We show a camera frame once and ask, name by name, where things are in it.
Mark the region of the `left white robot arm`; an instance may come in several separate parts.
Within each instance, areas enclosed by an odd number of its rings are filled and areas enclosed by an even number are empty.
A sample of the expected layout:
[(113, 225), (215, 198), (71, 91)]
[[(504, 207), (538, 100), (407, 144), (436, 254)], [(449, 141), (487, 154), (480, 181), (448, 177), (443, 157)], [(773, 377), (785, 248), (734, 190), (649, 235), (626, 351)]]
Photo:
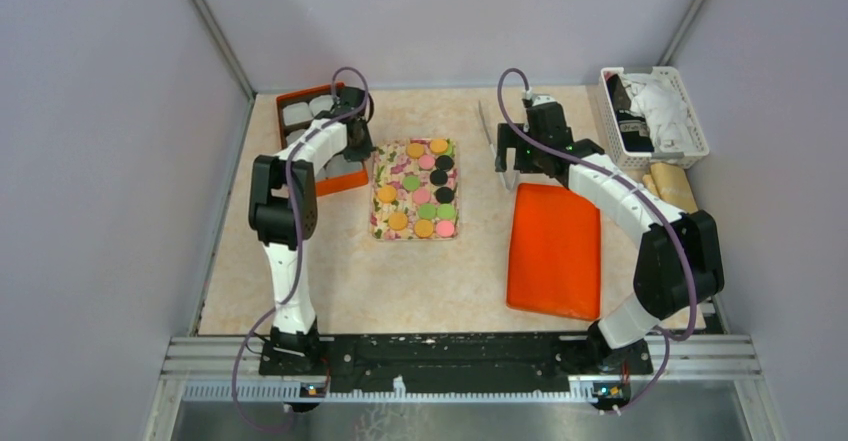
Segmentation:
[(318, 222), (316, 172), (338, 156), (362, 165), (375, 150), (368, 91), (333, 87), (330, 99), (330, 107), (316, 113), (295, 142), (274, 155), (257, 156), (251, 173), (248, 224), (267, 256), (274, 292), (267, 345), (302, 375), (314, 371), (321, 358), (306, 263), (307, 242)]

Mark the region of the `floral tray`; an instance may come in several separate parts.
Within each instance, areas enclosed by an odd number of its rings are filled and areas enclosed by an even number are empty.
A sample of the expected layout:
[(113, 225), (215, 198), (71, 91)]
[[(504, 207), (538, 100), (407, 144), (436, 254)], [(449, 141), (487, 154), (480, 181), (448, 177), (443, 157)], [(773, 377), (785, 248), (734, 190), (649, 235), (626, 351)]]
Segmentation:
[(450, 138), (409, 138), (376, 149), (370, 234), (381, 241), (440, 241), (459, 234), (458, 148)]

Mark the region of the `orange compartment box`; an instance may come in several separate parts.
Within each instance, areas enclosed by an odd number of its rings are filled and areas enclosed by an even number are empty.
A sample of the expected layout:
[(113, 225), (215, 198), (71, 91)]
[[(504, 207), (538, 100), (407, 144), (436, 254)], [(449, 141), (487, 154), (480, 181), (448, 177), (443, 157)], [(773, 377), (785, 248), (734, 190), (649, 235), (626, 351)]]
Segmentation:
[[(293, 126), (284, 126), (281, 118), (281, 109), (289, 104), (297, 103), (297, 102), (306, 102), (309, 103), (313, 98), (320, 96), (331, 94), (331, 87), (329, 84), (320, 85), (317, 87), (312, 87), (300, 91), (294, 91), (286, 94), (278, 95), (275, 99), (276, 106), (276, 114), (277, 114), (277, 124), (279, 131), (279, 139), (281, 143), (281, 148), (285, 149), (289, 146), (286, 145), (285, 137), (287, 134), (292, 131), (307, 129), (311, 126), (312, 121), (310, 123), (301, 123)], [(342, 191), (347, 191), (355, 188), (359, 188), (365, 186), (369, 181), (368, 171), (364, 161), (361, 161), (363, 168), (361, 171), (356, 172), (354, 174), (349, 174), (346, 176), (329, 179), (325, 178), (325, 174), (323, 168), (321, 168), (315, 175), (316, 179), (316, 193), (319, 197), (326, 196), (330, 194), (339, 193)]]

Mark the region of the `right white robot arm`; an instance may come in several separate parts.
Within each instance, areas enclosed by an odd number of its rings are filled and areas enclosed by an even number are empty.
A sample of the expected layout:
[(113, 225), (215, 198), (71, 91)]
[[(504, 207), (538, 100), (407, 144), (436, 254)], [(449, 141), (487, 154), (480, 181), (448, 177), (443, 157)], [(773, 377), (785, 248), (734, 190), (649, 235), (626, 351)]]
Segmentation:
[(653, 195), (619, 169), (590, 139), (577, 140), (563, 106), (549, 95), (526, 90), (526, 120), (504, 119), (498, 126), (495, 169), (544, 174), (590, 202), (638, 247), (633, 292), (589, 329), (589, 365), (612, 373), (627, 358), (626, 347), (662, 321), (696, 307), (725, 286), (718, 230), (703, 210), (688, 213)]

